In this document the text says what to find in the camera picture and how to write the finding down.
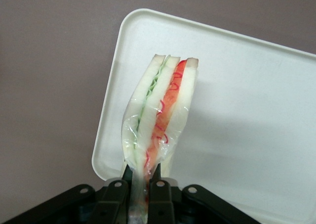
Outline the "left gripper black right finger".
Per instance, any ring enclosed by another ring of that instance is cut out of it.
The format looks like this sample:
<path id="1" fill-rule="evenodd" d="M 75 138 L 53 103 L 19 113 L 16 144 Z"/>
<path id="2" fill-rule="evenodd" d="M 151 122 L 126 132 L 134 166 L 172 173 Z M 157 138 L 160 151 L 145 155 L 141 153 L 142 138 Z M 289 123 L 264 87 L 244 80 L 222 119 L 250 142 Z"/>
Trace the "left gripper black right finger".
<path id="1" fill-rule="evenodd" d="M 182 189 L 156 167 L 149 183 L 149 224 L 256 224 L 257 220 L 210 192 L 191 184 Z"/>

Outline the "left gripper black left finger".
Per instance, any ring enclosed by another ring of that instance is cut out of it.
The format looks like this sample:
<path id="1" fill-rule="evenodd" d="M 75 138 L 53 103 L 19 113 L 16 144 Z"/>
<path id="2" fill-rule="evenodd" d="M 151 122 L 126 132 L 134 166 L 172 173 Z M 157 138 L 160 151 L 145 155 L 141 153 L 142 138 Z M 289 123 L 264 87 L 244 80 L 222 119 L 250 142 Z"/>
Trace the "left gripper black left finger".
<path id="1" fill-rule="evenodd" d="M 98 191 L 77 185 L 9 220 L 6 224 L 126 224 L 132 171 L 106 181 Z"/>

